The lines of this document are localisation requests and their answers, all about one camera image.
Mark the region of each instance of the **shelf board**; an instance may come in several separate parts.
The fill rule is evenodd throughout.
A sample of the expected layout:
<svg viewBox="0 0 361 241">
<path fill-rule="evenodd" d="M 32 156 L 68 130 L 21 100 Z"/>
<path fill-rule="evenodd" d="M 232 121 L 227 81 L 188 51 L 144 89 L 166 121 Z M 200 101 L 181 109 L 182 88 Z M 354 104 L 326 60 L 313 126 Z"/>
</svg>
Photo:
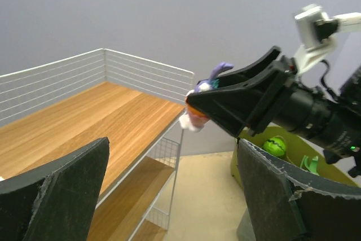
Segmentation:
<svg viewBox="0 0 361 241">
<path fill-rule="evenodd" d="M 183 106 L 104 82 L 0 128 L 0 176 L 8 179 L 108 137 L 104 195 L 182 113 Z"/>
<path fill-rule="evenodd" d="M 165 234 L 165 229 L 144 220 L 132 241 L 162 241 Z"/>
<path fill-rule="evenodd" d="M 88 241 L 127 240 L 173 171 L 145 157 L 95 210 Z M 148 223 L 142 228 L 152 229 Z"/>
</svg>

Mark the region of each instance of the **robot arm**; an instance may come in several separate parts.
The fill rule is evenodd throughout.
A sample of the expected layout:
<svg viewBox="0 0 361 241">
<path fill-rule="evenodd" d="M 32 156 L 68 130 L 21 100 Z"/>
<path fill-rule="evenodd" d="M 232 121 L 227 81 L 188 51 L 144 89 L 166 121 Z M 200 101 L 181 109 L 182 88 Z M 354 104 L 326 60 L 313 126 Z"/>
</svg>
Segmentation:
<svg viewBox="0 0 361 241">
<path fill-rule="evenodd" d="M 187 108 L 195 109 L 233 137 L 244 128 L 251 135 L 273 122 L 324 148 L 328 164 L 353 156 L 349 174 L 361 175 L 361 66 L 329 100 L 320 87 L 308 88 L 298 77 L 336 48 L 335 33 L 361 30 L 361 14 L 330 19 L 312 5 L 295 16 L 302 46 L 294 57 L 274 46 L 255 63 L 219 76 L 218 87 L 192 93 Z"/>
</svg>

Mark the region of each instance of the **wooden shelf board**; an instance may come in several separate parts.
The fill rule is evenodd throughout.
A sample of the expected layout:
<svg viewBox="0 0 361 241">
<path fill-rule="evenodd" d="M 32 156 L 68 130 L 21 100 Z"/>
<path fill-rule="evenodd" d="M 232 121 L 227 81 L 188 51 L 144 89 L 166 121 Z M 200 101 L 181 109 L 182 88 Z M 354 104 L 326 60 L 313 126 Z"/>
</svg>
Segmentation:
<svg viewBox="0 0 361 241">
<path fill-rule="evenodd" d="M 133 237 L 133 241 L 162 241 L 166 234 L 166 230 L 144 220 L 141 227 Z"/>
<path fill-rule="evenodd" d="M 173 171 L 145 157 L 95 210 L 88 241 L 127 240 Z"/>
<path fill-rule="evenodd" d="M 100 138 L 106 192 L 181 114 L 183 106 L 109 82 L 0 128 L 0 176 L 36 168 Z"/>
</svg>

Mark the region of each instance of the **lower shelf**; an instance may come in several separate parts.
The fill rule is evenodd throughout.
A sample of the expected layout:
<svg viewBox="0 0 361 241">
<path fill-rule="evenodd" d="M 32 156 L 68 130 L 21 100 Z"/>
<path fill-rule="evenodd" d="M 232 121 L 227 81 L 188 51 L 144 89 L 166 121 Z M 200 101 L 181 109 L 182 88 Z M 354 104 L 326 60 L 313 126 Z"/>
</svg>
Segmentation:
<svg viewBox="0 0 361 241">
<path fill-rule="evenodd" d="M 162 241 L 165 234 L 165 229 L 144 220 L 132 241 Z"/>
<path fill-rule="evenodd" d="M 173 171 L 174 168 L 145 157 L 95 210 L 88 241 L 127 240 Z M 150 222 L 144 223 L 140 230 L 154 229 Z"/>
</svg>

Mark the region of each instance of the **beige floor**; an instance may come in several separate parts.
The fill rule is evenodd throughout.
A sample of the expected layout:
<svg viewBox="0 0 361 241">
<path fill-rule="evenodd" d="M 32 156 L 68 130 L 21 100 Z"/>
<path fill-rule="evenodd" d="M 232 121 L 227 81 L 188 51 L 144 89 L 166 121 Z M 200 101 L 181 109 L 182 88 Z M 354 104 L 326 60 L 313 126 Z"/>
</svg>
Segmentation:
<svg viewBox="0 0 361 241">
<path fill-rule="evenodd" d="M 246 209 L 241 188 L 230 174 L 232 152 L 182 157 L 166 241 L 237 241 Z M 157 205 L 165 205 L 170 188 Z"/>
</svg>

